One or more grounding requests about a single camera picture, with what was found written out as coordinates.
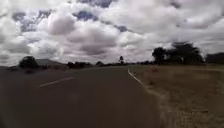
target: tree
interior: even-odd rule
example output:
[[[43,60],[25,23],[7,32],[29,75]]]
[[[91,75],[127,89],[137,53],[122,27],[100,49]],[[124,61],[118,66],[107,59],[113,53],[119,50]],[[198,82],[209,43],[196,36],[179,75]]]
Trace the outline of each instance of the tree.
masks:
[[[39,66],[36,62],[36,59],[33,56],[26,56],[19,62],[19,67],[35,69],[38,68]]]
[[[103,62],[98,61],[98,62],[96,63],[96,66],[104,66],[104,64],[103,64]]]
[[[155,58],[156,64],[162,64],[165,60],[166,50],[162,47],[155,48],[152,56]]]
[[[182,64],[198,64],[203,62],[200,50],[194,47],[192,43],[175,42],[172,46],[173,48],[166,52],[168,62]]]
[[[124,64],[124,57],[123,56],[120,56],[120,58],[119,58],[119,62],[120,62],[120,64]]]
[[[224,53],[208,54],[205,61],[212,64],[224,64]]]
[[[75,64],[72,63],[72,62],[68,62],[67,66],[68,66],[69,68],[75,68]]]

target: sky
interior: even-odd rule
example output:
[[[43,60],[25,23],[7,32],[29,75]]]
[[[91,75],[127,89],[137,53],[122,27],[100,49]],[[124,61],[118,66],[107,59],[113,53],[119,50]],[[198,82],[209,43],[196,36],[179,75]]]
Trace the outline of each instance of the sky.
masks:
[[[68,61],[152,60],[190,41],[224,52],[223,0],[1,0],[0,65],[24,56]]]

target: cloud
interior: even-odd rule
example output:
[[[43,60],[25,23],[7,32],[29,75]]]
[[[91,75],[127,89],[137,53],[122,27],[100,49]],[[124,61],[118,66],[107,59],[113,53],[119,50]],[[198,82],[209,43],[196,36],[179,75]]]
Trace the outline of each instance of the cloud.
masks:
[[[108,48],[116,46],[118,29],[95,21],[78,21],[76,30],[68,36],[68,40],[81,43],[81,50],[88,55],[103,54]]]
[[[223,15],[223,0],[2,0],[0,64],[151,60],[153,48],[183,40],[222,52]]]
[[[52,13],[48,19],[48,31],[54,35],[65,35],[73,31],[75,18],[69,14]]]

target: asphalt road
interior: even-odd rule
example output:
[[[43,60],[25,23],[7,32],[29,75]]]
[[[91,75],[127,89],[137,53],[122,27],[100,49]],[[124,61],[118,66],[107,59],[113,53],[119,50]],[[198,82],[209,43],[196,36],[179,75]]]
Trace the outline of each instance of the asphalt road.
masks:
[[[161,128],[155,96],[123,67],[6,73],[0,102],[5,128]]]

